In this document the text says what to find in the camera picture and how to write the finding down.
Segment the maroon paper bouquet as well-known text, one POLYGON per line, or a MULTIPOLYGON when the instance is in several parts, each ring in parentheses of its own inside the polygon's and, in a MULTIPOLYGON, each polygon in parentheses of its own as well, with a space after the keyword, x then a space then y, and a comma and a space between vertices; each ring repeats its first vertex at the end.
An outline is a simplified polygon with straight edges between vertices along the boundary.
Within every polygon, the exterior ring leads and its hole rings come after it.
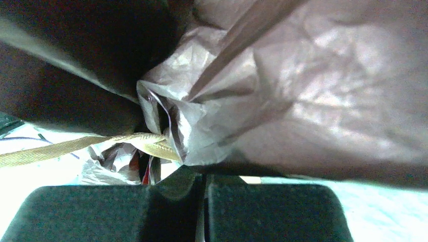
POLYGON ((93 1, 100 135, 158 131, 184 164, 427 188, 427 1, 93 1))

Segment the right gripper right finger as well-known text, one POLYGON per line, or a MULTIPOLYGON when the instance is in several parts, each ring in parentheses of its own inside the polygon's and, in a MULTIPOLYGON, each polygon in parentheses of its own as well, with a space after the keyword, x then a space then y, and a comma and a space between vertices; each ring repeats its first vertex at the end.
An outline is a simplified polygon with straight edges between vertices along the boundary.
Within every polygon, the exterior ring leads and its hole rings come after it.
POLYGON ((208 175, 207 241, 353 241, 336 194, 318 184, 248 184, 208 175))

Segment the tan satin ribbon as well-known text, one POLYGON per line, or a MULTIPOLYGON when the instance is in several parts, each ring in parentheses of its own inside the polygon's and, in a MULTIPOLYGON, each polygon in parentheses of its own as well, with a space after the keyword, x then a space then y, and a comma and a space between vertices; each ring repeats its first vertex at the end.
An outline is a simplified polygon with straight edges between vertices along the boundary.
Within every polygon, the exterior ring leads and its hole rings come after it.
POLYGON ((100 143, 112 145, 127 143, 148 155, 171 161, 181 161, 179 154, 171 147, 167 137, 150 133, 134 133, 111 137, 86 136, 43 147, 5 153, 1 155, 1 168, 58 158, 100 143))

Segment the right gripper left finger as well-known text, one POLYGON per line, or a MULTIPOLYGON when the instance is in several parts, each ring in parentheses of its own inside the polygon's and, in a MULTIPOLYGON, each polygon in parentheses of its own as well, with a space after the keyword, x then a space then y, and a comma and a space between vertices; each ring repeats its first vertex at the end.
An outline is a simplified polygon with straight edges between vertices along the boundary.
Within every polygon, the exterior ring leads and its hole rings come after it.
POLYGON ((202 187, 187 167, 151 186, 40 187, 2 241, 194 241, 202 187))

